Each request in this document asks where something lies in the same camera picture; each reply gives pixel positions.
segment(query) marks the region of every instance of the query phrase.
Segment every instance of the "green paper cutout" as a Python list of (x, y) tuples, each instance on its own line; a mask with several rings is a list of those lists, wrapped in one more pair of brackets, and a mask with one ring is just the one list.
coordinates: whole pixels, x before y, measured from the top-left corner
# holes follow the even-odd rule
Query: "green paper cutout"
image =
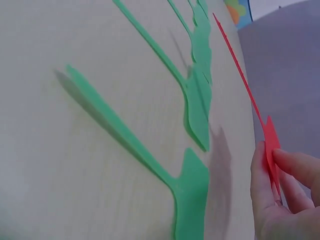
[(175, 201), (175, 224), (173, 224), (175, 239), (203, 240), (209, 186), (208, 168), (191, 148), (187, 148), (180, 176), (172, 177), (88, 81), (70, 65), (66, 66), (66, 71), (71, 78), (55, 72), (62, 87), (101, 127), (170, 188)]
[(184, 29), (189, 35), (191, 41), (191, 56), (194, 63), (198, 64), (198, 67), (203, 72), (206, 81), (212, 85), (211, 77), (211, 57), (212, 51), (209, 47), (209, 35), (211, 31), (210, 22), (207, 15), (205, 14), (203, 8), (196, 4), (192, 5), (191, 0), (188, 0), (190, 7), (193, 11), (193, 22), (195, 24), (194, 32), (192, 33), (186, 23), (186, 21), (181, 16), (179, 10), (175, 6), (172, 0), (167, 0), (178, 19), (182, 23)]
[(202, 8), (199, 2), (196, 6), (192, 6), (190, 3), (196, 24), (194, 33), (192, 33), (173, 2), (168, 0), (191, 39), (193, 66), (190, 76), (185, 79), (126, 6), (120, 0), (113, 0), (113, 2), (146, 40), (179, 83), (185, 100), (184, 127), (197, 145), (202, 150), (208, 151), (210, 149), (208, 118), (212, 98), (212, 78), (210, 72), (211, 49), (209, 47), (211, 27), (203, 10), (206, 5)]

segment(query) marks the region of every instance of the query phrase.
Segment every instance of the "colorful poster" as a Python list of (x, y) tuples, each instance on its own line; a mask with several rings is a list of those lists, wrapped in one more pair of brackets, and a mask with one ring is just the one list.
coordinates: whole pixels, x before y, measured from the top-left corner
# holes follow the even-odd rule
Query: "colorful poster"
[(237, 29), (252, 22), (249, 0), (224, 0)]

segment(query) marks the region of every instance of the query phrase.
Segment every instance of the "paper craft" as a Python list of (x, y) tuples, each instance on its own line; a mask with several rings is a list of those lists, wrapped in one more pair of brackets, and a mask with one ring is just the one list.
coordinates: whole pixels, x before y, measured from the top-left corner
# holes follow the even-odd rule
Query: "paper craft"
[(208, 168), (191, 148), (187, 148), (180, 176), (172, 177), (88, 81), (70, 65), (66, 66), (66, 71), (70, 78), (59, 79), (63, 88), (97, 123), (170, 188), (175, 201), (174, 238), (203, 240), (209, 185)]
[(193, 6), (189, 1), (189, 4), (193, 10), (193, 20), (195, 22), (194, 32), (190, 31), (174, 3), (171, 0), (168, 0), (191, 40), (191, 56), (193, 65), (188, 79), (185, 79), (181, 75), (173, 62), (144, 29), (144, 27), (129, 12), (126, 6), (120, 0), (113, 0), (113, 2), (137, 29), (141, 36), (147, 41), (150, 47), (154, 50), (154, 52), (158, 55), (158, 57), (179, 83), (185, 100), (185, 129), (202, 150), (208, 151), (210, 148), (208, 118), (212, 98), (212, 52), (209, 47), (209, 35), (211, 27), (207, 15), (204, 12), (204, 10), (208, 11), (205, 0), (198, 0), (195, 6)]
[(241, 75), (241, 78), (242, 78), (242, 81), (244, 83), (244, 86), (249, 94), (249, 97), (251, 99), (251, 102), (252, 102), (252, 105), (255, 109), (255, 112), (260, 120), (260, 123), (261, 123), (261, 126), (262, 126), (262, 130), (263, 130), (263, 133), (264, 133), (264, 139), (265, 139), (265, 154), (266, 154), (266, 159), (267, 159), (267, 162), (268, 162), (268, 166), (269, 166), (269, 175), (270, 175), (270, 183), (273, 184), (275, 183), (275, 187), (276, 187), (276, 190), (279, 194), (279, 196), (281, 196), (281, 193), (280, 193), (280, 186), (279, 186), (279, 171), (278, 171), (278, 167), (276, 166), (275, 162), (274, 162), (274, 158), (273, 158), (273, 154), (272, 154), (272, 151), (274, 149), (279, 149), (281, 148), (280, 146), (280, 143), (279, 143), (279, 140), (278, 140), (278, 137), (277, 137), (277, 133), (276, 133), (276, 130), (275, 130), (275, 127), (274, 127), (274, 124), (271, 120), (271, 117), (268, 116), (267, 117), (267, 121), (266, 121), (266, 124), (264, 124), (262, 118), (261, 118), (261, 115), (260, 115), (260, 112), (259, 112), (259, 109), (258, 109), (258, 106), (256, 104), (256, 101), (254, 99), (254, 96), (252, 95), (251, 93), (251, 90), (249, 88), (249, 85), (248, 85), (248, 82), (245, 78), (245, 75), (243, 73), (243, 71), (241, 70), (241, 67), (239, 65), (239, 62), (237, 60), (237, 57), (234, 53), (234, 50), (232, 49), (231, 47), (231, 44), (228, 40), (228, 37), (227, 35), (225, 34), (225, 31), (223, 29), (223, 27), (221, 26), (220, 22), (218, 21), (216, 15), (214, 13), (212, 13), (213, 16), (214, 16), (214, 19), (216, 21), (216, 24), (218, 25), (221, 33), (222, 33), (222, 36), (225, 40), (225, 43), (226, 45), (228, 46), (229, 48), (229, 51), (232, 55), (232, 58), (234, 60), (234, 63)]

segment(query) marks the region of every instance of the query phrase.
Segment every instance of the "white board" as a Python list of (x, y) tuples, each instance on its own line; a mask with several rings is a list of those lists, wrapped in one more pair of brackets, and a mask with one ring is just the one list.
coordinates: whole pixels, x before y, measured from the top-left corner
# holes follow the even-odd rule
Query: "white board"
[[(186, 76), (185, 64), (192, 64), (191, 43), (167, 1), (123, 2)], [(191, 27), (188, 2), (175, 3)], [(208, 5), (244, 68), (236, 28), (224, 3)], [(1, 4), (2, 236), (170, 239), (171, 192), (63, 90), (54, 69), (63, 71), (69, 63), (170, 174), (179, 175), (187, 147), (210, 166), (205, 239), (253, 238), (251, 105), (213, 18), (210, 22), (210, 123), (216, 136), (211, 137), (215, 152), (206, 156), (184, 129), (184, 98), (176, 80), (112, 1)]]

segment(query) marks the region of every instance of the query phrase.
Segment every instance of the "finger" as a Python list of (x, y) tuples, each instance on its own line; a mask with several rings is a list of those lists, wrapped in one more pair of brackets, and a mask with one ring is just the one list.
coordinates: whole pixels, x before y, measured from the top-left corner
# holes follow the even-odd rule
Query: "finger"
[(281, 170), (311, 189), (314, 205), (320, 206), (320, 159), (281, 149), (273, 151), (273, 159)]
[(307, 197), (305, 191), (293, 176), (282, 170), (279, 171), (279, 176), (286, 202), (293, 214), (315, 207), (312, 200)]
[(275, 206), (275, 199), (268, 175), (265, 142), (259, 142), (251, 163), (251, 200), (255, 219), (263, 218), (265, 210)]

